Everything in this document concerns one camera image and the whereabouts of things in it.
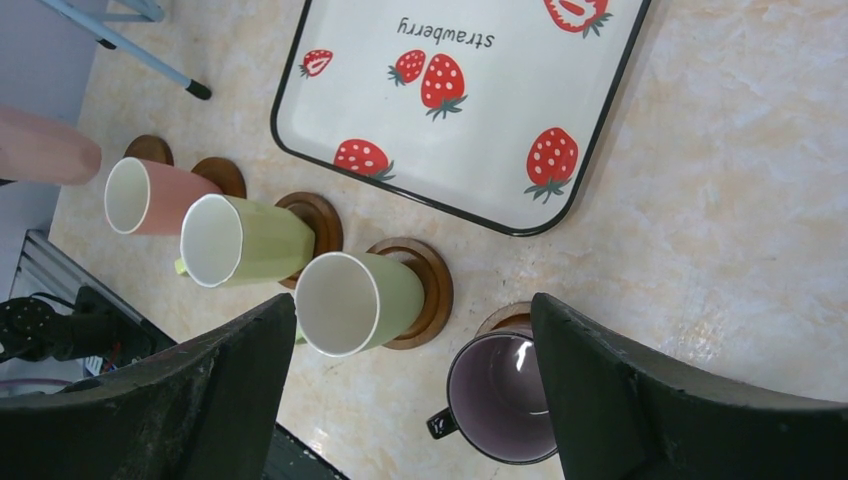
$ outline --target cup handle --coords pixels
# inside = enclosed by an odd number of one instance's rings
[[[436,440],[450,435],[457,429],[450,408],[442,410],[427,420],[427,430],[430,430],[430,435]]]
[[[306,339],[303,338],[303,330],[300,329],[300,325],[297,326],[297,329],[294,331],[294,344],[300,345],[306,343]]]
[[[178,258],[174,261],[174,270],[177,271],[177,275],[181,277],[188,276],[188,270],[185,268],[185,262],[183,262],[182,258]]]

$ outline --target black tray rim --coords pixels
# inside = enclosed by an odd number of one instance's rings
[[[411,192],[409,190],[405,190],[403,188],[385,182],[373,180],[362,175],[357,175],[349,170],[336,167],[330,162],[311,157],[305,153],[298,152],[297,150],[291,149],[286,146],[286,144],[283,142],[283,140],[278,134],[277,117],[279,115],[283,95],[285,94],[286,84],[288,83],[289,77],[292,73],[292,69],[295,65],[297,51],[300,47],[300,40],[303,36],[303,30],[306,27],[306,20],[309,16],[309,10],[311,6],[312,0],[305,0],[303,10],[300,14],[300,20],[297,24],[297,30],[295,32],[294,40],[292,40],[292,45],[289,49],[288,58],[286,60],[286,66],[283,69],[283,76],[280,80],[280,85],[277,88],[277,95],[274,98],[274,106],[271,108],[271,136],[274,138],[274,142],[277,144],[277,146],[289,155],[306,160],[314,165],[321,166],[341,175],[373,185],[382,190],[386,190],[396,195],[400,195],[401,197],[414,200],[416,202],[422,203],[442,212],[449,213],[456,217],[462,218],[463,220],[468,220],[469,222],[476,223],[490,230],[494,230],[498,233],[513,237],[532,237],[547,232],[548,230],[558,225],[565,218],[566,214],[568,214],[568,212],[571,210],[571,206],[574,203],[574,200],[577,198],[577,193],[580,189],[580,186],[582,185],[583,176],[586,174],[586,170],[589,166],[589,163],[592,161],[592,155],[595,151],[595,147],[597,146],[598,139],[601,136],[601,132],[603,131],[607,116],[609,115],[610,110],[612,108],[612,102],[615,99],[615,94],[618,91],[619,86],[621,85],[621,80],[624,77],[624,71],[627,67],[627,62],[630,60],[630,56],[633,53],[633,48],[636,46],[636,39],[639,36],[639,32],[642,30],[642,24],[644,23],[645,17],[648,14],[648,9],[651,6],[651,0],[642,0],[642,5],[641,7],[639,7],[639,13],[636,15],[636,21],[633,23],[633,29],[630,31],[630,37],[627,39],[627,43],[624,46],[624,51],[622,52],[621,60],[619,60],[618,62],[618,67],[616,68],[615,75],[613,76],[612,83],[610,84],[610,89],[607,92],[606,100],[604,100],[604,105],[601,108],[601,114],[598,117],[598,123],[595,125],[594,132],[592,132],[592,138],[589,141],[589,146],[586,148],[586,153],[583,155],[583,163],[580,166],[580,171],[577,173],[577,177],[574,180],[574,188],[571,189],[571,195],[568,197],[568,201],[565,203],[562,209],[550,220],[541,225],[530,228],[509,227],[502,223],[495,222],[494,220],[490,220],[488,218],[481,217],[470,212],[466,212],[465,210],[454,207],[452,205],[448,205],[446,203],[433,200],[432,198],[425,197],[424,195],[420,195],[415,192]]]

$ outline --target wooden coaster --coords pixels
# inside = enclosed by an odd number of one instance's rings
[[[287,208],[315,232],[315,249],[312,258],[327,252],[339,252],[344,246],[342,220],[333,205],[324,197],[308,192],[295,192],[281,198],[278,207]],[[280,280],[280,284],[294,290],[300,272]]]
[[[174,156],[168,142],[153,135],[142,135],[132,142],[124,152],[124,157],[135,157],[156,163],[174,166]]]
[[[191,169],[191,173],[218,185],[224,195],[247,198],[244,177],[241,175],[241,170],[231,160],[221,157],[204,158]]]
[[[498,328],[515,324],[530,324],[530,302],[513,303],[489,315],[489,318],[477,329],[475,337]]]
[[[436,338],[445,328],[453,309],[453,279],[450,270],[435,250],[411,238],[389,238],[368,249],[393,258],[411,268],[424,285],[424,307],[412,326],[383,345],[392,350],[409,350]]]

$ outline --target light green cup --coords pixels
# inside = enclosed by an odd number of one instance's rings
[[[294,291],[306,342],[331,357],[383,345],[405,332],[424,306],[424,287],[406,265],[371,253],[325,253]]]
[[[188,209],[175,268],[207,288],[278,282],[312,258],[315,233],[285,208],[204,195]]]

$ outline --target strawberry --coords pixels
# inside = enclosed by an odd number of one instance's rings
[[[327,68],[333,52],[329,50],[312,50],[303,56],[303,65],[300,66],[301,77],[316,77]]]
[[[608,0],[544,0],[548,13],[554,23],[566,32],[583,32],[583,38],[590,31],[601,36],[600,28],[612,17],[607,13]]]
[[[339,145],[333,165],[350,170],[360,175],[385,182],[395,178],[389,175],[395,162],[389,162],[389,157],[368,140],[350,139]]]
[[[527,154],[527,175],[533,186],[524,193],[532,193],[533,200],[547,194],[542,204],[548,203],[551,194],[562,195],[562,187],[571,182],[577,167],[577,154],[577,143],[565,130],[554,127],[542,132]]]
[[[456,61],[444,53],[433,57],[421,84],[421,101],[425,107],[430,108],[427,115],[433,114],[435,122],[439,114],[447,118],[448,112],[461,112],[462,109],[457,105],[466,98],[465,77]]]
[[[395,86],[414,82],[418,75],[421,75],[426,59],[427,54],[421,50],[410,50],[404,53],[395,62],[394,67],[389,65],[389,80],[394,80]]]

